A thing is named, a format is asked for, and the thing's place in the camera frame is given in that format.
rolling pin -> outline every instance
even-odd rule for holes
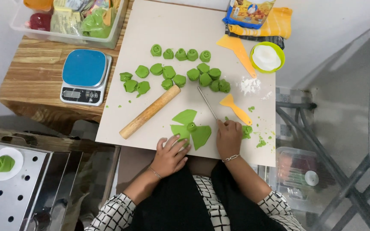
[[[142,125],[144,125],[150,118],[159,112],[167,103],[181,92],[181,89],[174,85],[164,94],[162,94],[155,102],[147,107],[139,116],[131,121],[119,134],[124,139],[128,139],[134,132],[136,132]]]

woman's right hand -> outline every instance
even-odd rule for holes
[[[188,139],[175,143],[179,137],[179,135],[176,135],[169,138],[168,141],[166,138],[161,138],[158,141],[157,153],[150,167],[162,178],[179,171],[188,160],[185,155],[191,149],[191,145],[188,144],[186,148],[180,151],[181,147],[188,142]]]
[[[216,135],[216,147],[222,160],[233,155],[238,155],[242,142],[242,124],[227,120],[223,123],[217,120],[218,133]]]

yellow striped towel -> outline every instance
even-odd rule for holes
[[[239,25],[228,25],[229,31],[238,35],[249,36],[281,36],[289,39],[291,36],[292,9],[275,7],[269,12],[268,18],[260,29],[249,29]]]

bracelet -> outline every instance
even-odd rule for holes
[[[161,177],[159,174],[157,174],[157,172],[155,172],[155,170],[153,170],[153,169],[151,168],[151,166],[148,166],[148,168],[149,168],[150,170],[152,170],[152,171],[155,173],[155,176],[157,176],[160,180],[162,179],[162,177]]]
[[[222,160],[222,162],[223,162],[223,163],[228,162],[228,161],[230,161],[230,160],[233,160],[233,159],[237,158],[238,156],[239,156],[239,154],[238,154],[238,155],[233,155],[233,156],[231,156],[231,157],[229,157],[229,158],[226,158],[225,160]]]

orange dough scraper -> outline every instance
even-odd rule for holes
[[[240,38],[229,37],[225,34],[221,39],[218,40],[218,42],[216,42],[216,44],[233,50],[239,61],[252,76],[252,78],[257,77],[255,69],[249,60],[248,54],[246,53],[245,47],[243,46]]]
[[[248,114],[234,104],[234,97],[232,96],[232,94],[227,95],[219,103],[223,106],[232,108],[232,110],[234,110],[234,113],[240,118],[240,120],[248,125],[252,125],[252,119],[249,118]]]

